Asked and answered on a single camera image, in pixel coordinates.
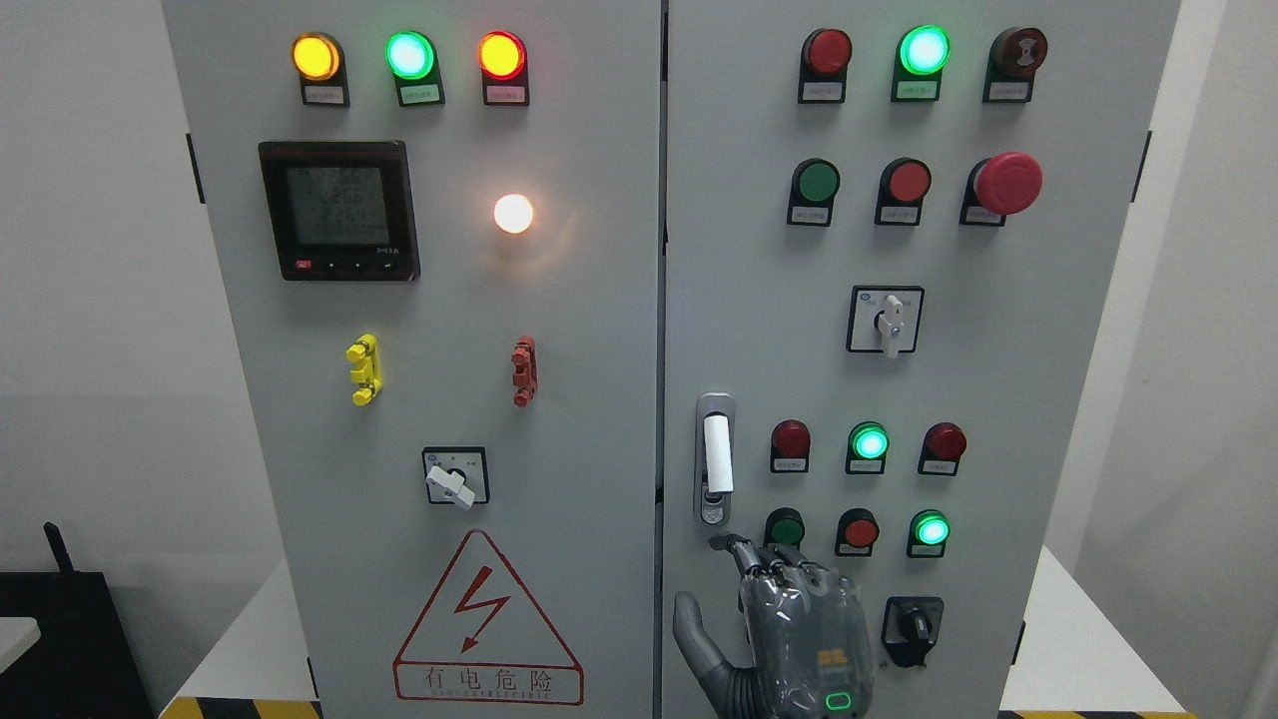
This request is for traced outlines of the grey robotic humanoid hand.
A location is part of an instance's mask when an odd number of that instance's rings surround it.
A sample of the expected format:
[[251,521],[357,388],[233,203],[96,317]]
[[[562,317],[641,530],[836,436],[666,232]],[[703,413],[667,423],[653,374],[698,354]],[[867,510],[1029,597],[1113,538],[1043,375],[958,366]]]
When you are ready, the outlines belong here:
[[709,536],[741,573],[739,600],[754,665],[734,665],[705,633],[699,602],[677,593],[674,639],[721,718],[863,718],[872,706],[875,660],[849,576],[794,545],[757,549],[748,536]]

